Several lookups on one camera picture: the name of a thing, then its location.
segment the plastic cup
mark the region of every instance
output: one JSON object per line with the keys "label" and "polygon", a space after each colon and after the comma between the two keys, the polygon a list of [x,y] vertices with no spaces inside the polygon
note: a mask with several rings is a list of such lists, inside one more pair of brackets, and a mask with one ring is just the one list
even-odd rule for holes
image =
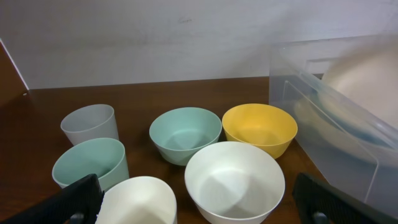
{"label": "plastic cup", "polygon": [[219,142],[197,152],[185,169],[185,185],[212,224],[261,223],[285,191],[278,163],[241,142]]}
{"label": "plastic cup", "polygon": [[155,177],[134,177],[105,193],[96,224],[177,224],[173,190]]}
{"label": "plastic cup", "polygon": [[75,110],[62,120],[61,129],[74,146],[94,138],[119,140],[114,109],[110,105],[91,105]]}
{"label": "plastic cup", "polygon": [[111,138],[98,138],[73,146],[56,161],[52,178],[64,188],[88,174],[98,176],[102,190],[129,178],[123,144]]}
{"label": "plastic cup", "polygon": [[162,157],[185,166],[200,149],[218,141],[222,124],[217,115],[202,108],[179,108],[160,115],[149,129]]}
{"label": "plastic cup", "polygon": [[297,134],[291,115],[274,106],[251,103],[235,106],[223,116],[228,141],[252,144],[274,159],[281,156]]}

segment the light blue bowl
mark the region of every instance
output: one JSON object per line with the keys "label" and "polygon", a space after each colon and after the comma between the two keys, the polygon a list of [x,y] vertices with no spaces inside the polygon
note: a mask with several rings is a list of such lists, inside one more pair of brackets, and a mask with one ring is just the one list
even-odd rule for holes
{"label": "light blue bowl", "polygon": [[179,108],[156,118],[149,136],[166,161],[186,166],[197,151],[218,141],[222,128],[221,120],[211,111]]}

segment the white bowl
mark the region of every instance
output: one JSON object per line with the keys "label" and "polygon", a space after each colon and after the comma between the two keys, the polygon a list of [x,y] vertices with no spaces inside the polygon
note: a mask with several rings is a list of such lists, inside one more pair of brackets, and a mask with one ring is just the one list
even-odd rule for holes
{"label": "white bowl", "polygon": [[155,177],[134,177],[105,193],[96,224],[177,224],[173,190]]}
{"label": "white bowl", "polygon": [[185,185],[212,224],[258,224],[279,204],[285,179],[263,150],[241,142],[204,147],[185,169]]}

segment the transparent plastic container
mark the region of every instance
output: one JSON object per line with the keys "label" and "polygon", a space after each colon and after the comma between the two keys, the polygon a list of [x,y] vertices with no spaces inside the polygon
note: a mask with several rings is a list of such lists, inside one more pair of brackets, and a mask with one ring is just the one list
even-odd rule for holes
{"label": "transparent plastic container", "polygon": [[320,80],[345,52],[373,42],[357,37],[275,47],[269,104],[295,118],[296,140],[332,186],[398,218],[398,130]]}

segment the brown table surface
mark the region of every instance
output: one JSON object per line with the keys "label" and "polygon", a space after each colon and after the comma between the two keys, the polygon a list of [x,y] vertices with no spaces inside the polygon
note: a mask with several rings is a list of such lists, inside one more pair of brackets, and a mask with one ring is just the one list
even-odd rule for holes
{"label": "brown table surface", "polygon": [[[130,177],[166,181],[177,198],[178,222],[207,223],[185,188],[185,168],[161,158],[149,138],[149,126],[162,113],[184,106],[205,108],[221,118],[236,105],[267,103],[268,84],[269,79],[261,77],[31,90],[0,108],[0,220],[60,190],[52,180],[52,167],[72,147],[60,129],[61,120],[83,106],[104,103],[115,109]],[[295,141],[277,162],[285,175],[285,195],[265,223],[300,223],[292,197],[296,175],[322,175]]]}

